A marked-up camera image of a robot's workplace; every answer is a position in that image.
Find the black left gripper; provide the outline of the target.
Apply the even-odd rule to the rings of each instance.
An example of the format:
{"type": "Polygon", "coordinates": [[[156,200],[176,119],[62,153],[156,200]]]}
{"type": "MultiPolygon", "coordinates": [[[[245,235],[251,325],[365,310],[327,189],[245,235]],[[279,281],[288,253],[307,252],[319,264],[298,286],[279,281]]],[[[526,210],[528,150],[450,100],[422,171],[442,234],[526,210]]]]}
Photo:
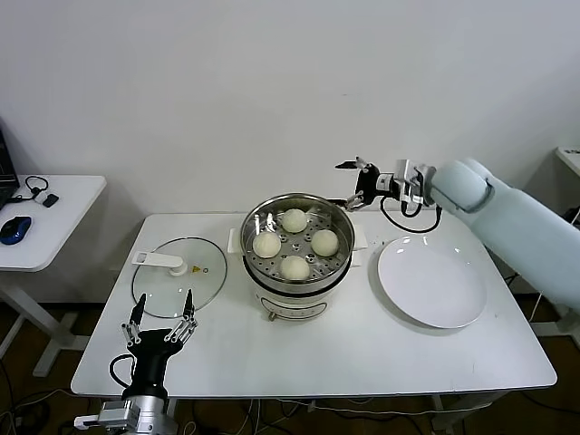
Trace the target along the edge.
{"type": "Polygon", "coordinates": [[[188,341],[198,326],[193,295],[189,289],[182,316],[171,330],[148,330],[140,333],[146,298],[145,294],[140,296],[131,310],[129,321],[121,325],[130,353],[136,358],[130,396],[167,397],[164,379],[168,360],[182,350],[183,343],[188,341]]]}

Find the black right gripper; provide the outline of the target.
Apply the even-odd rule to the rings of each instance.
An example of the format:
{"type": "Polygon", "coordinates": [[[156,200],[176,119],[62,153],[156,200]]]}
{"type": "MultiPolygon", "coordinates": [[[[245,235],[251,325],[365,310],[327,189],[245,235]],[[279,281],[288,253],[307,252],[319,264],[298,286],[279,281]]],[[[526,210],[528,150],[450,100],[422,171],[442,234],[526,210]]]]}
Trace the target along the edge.
{"type": "Polygon", "coordinates": [[[349,198],[328,198],[327,201],[343,208],[347,212],[354,212],[365,208],[363,196],[391,196],[393,194],[392,176],[390,172],[384,173],[375,166],[369,164],[362,158],[346,160],[335,166],[336,169],[359,170],[356,184],[356,193],[349,198]]]}

